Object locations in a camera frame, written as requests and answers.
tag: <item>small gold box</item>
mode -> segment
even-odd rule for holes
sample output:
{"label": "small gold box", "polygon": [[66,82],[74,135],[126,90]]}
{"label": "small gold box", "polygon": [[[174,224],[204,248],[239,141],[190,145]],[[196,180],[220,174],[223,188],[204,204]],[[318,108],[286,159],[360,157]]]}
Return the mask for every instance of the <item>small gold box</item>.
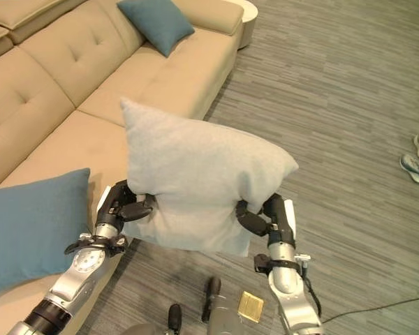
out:
{"label": "small gold box", "polygon": [[244,318],[259,323],[263,306],[264,300],[244,291],[240,297],[237,312]]}

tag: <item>teal pillow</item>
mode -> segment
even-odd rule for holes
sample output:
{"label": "teal pillow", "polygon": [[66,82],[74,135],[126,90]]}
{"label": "teal pillow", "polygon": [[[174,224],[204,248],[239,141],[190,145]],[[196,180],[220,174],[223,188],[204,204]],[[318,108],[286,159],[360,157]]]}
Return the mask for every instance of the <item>teal pillow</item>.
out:
{"label": "teal pillow", "polygon": [[90,169],[0,189],[0,290],[66,271],[65,248],[87,231]]}
{"label": "teal pillow", "polygon": [[123,0],[117,6],[165,57],[179,40],[194,32],[171,0]]}

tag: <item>floor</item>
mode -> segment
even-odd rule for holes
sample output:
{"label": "floor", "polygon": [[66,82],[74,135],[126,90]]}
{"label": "floor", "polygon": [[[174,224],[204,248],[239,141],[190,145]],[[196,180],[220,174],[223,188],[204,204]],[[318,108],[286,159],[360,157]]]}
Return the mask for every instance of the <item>floor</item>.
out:
{"label": "floor", "polygon": [[[207,120],[286,149],[300,169],[280,193],[293,199],[297,249],[312,255],[309,277],[322,320],[419,297],[419,184],[399,166],[419,133],[419,0],[252,0],[250,46]],[[183,334],[206,334],[203,286],[222,278],[233,306],[246,290],[265,300],[247,335],[283,334],[277,305],[253,256],[172,251],[134,243],[79,334],[120,334],[166,324],[183,308]],[[417,334],[419,301],[345,315],[326,334]]]}

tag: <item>white pillow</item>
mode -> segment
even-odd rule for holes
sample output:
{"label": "white pillow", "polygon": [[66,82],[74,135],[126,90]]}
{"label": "white pillow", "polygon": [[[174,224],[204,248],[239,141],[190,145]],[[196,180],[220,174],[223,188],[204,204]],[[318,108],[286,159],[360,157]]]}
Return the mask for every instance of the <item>white pillow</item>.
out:
{"label": "white pillow", "polygon": [[160,246],[248,255],[251,233],[235,217],[239,200],[260,211],[298,169],[282,148],[255,135],[184,119],[123,98],[128,186],[156,197],[149,219],[123,233]]}

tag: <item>silver metal arm segment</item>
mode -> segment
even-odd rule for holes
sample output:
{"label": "silver metal arm segment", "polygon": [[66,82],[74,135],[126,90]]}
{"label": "silver metal arm segment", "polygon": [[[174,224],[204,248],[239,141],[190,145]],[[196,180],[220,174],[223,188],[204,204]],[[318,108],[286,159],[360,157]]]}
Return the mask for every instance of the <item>silver metal arm segment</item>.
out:
{"label": "silver metal arm segment", "polygon": [[8,335],[57,335],[90,298],[96,283],[110,268],[110,258],[123,253],[127,240],[120,232],[126,221],[152,211],[153,197],[137,202],[126,181],[107,188],[98,205],[94,234],[84,233],[66,253],[76,252],[70,268],[49,289],[30,315]]}
{"label": "silver metal arm segment", "polygon": [[[284,215],[295,239],[295,212],[292,200],[284,202]],[[272,225],[272,227],[275,230],[279,229],[278,225]],[[285,241],[271,243],[268,249],[272,260],[291,263],[301,261],[303,266],[307,266],[310,260],[308,255],[295,255],[294,245]],[[268,282],[278,302],[281,322],[288,335],[324,334],[320,319],[304,295],[304,281],[296,269],[273,267],[268,275]]]}
{"label": "silver metal arm segment", "polygon": [[255,270],[267,274],[287,335],[322,335],[321,321],[304,294],[302,275],[305,276],[310,256],[295,254],[293,202],[284,202],[280,195],[274,194],[264,203],[263,213],[272,219],[271,223],[248,212],[244,201],[239,202],[236,209],[237,219],[244,228],[258,236],[269,237],[270,256],[257,255]]}

